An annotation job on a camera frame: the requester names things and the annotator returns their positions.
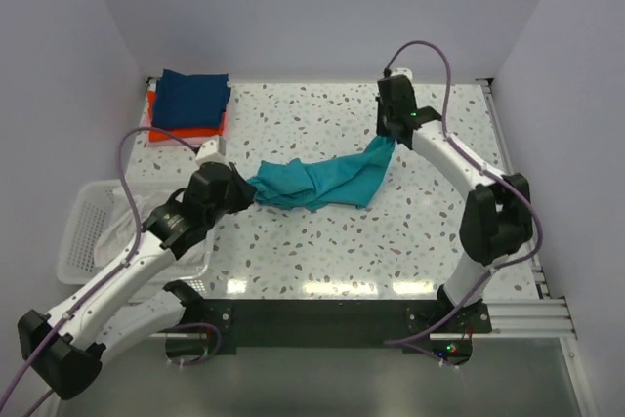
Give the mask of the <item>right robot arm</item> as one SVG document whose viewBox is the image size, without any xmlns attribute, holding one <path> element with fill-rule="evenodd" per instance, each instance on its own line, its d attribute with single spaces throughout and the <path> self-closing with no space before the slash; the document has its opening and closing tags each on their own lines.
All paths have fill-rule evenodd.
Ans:
<svg viewBox="0 0 625 417">
<path fill-rule="evenodd" d="M 506 175 L 466 145 L 443 134 L 442 116 L 419 107 L 411 80 L 388 70 L 378 80 L 377 134 L 406 146 L 451 183 L 465 202 L 459 238 L 462 254 L 453 274 L 437 291 L 435 319 L 448 332 L 470 319 L 492 271 L 508 261 L 533 236 L 529 183 Z"/>
</svg>

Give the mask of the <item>teal t shirt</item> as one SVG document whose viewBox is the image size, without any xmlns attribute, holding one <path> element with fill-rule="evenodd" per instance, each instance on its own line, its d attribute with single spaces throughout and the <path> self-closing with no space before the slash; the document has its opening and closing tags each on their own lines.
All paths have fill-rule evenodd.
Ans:
<svg viewBox="0 0 625 417">
<path fill-rule="evenodd" d="M 257 203 L 280 210 L 315 212 L 332 204 L 363 209 L 383 183 L 395 147 L 393 139 L 378 136 L 361 153 L 315 163 L 264 161 L 248 183 Z"/>
</svg>

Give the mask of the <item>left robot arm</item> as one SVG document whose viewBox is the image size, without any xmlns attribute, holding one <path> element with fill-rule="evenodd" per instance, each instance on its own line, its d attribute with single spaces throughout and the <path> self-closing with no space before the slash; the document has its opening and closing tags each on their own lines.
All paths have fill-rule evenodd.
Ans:
<svg viewBox="0 0 625 417">
<path fill-rule="evenodd" d="M 128 301 L 158 273 L 204 242 L 225 215 L 248 209 L 256 190 L 233 164 L 204 163 L 141 222 L 138 233 L 72 297 L 47 313 L 30 310 L 18 322 L 26 367 L 63 400 L 84 392 L 114 353 L 159 329 L 195 329 L 198 296 L 182 281 L 150 300 Z"/>
</svg>

